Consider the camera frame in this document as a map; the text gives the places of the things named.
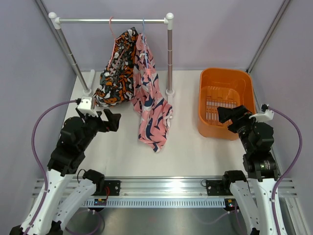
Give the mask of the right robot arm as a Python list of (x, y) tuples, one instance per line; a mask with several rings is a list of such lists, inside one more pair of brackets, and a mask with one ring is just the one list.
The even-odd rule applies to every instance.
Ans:
[(243, 165), (246, 171), (227, 171), (222, 190), (232, 194), (236, 209), (242, 213), (249, 235), (285, 235), (277, 183), (279, 172), (271, 154), (273, 128), (267, 121), (274, 112), (266, 104), (260, 114), (252, 114), (244, 105), (235, 108), (218, 107), (220, 123), (231, 121), (228, 130), (238, 134), (245, 149)]

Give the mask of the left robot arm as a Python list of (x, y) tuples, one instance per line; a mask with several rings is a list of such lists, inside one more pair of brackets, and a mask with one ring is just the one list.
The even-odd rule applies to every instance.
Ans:
[(106, 121), (101, 119), (101, 112), (94, 117), (79, 113), (65, 121), (56, 148), (51, 153), (38, 198), (25, 221), (12, 228), (10, 234), (61, 235), (84, 201), (92, 195), (109, 194), (110, 184), (105, 182), (105, 176), (89, 169), (67, 199), (61, 201), (96, 134), (116, 132), (119, 128), (121, 114), (113, 114), (109, 109), (104, 109), (103, 113)]

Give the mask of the pink shark print shorts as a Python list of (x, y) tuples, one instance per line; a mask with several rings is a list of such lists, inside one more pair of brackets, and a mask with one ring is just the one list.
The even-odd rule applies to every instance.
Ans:
[(159, 77), (155, 69), (153, 54), (146, 42), (150, 75), (147, 73), (142, 33), (136, 42), (133, 69), (134, 97), (131, 100), (134, 110), (140, 114), (138, 140), (157, 153), (165, 145), (170, 129), (170, 116), (173, 107), (163, 97), (159, 88)]

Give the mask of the blue wire hanger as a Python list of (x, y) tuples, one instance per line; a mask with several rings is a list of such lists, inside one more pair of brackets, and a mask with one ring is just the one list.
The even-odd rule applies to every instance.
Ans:
[(145, 64), (147, 73), (150, 75), (149, 65), (148, 65), (148, 55), (147, 55), (147, 49), (146, 49), (146, 40), (145, 40), (145, 19), (142, 18), (142, 42), (144, 45), (144, 58), (145, 58)]

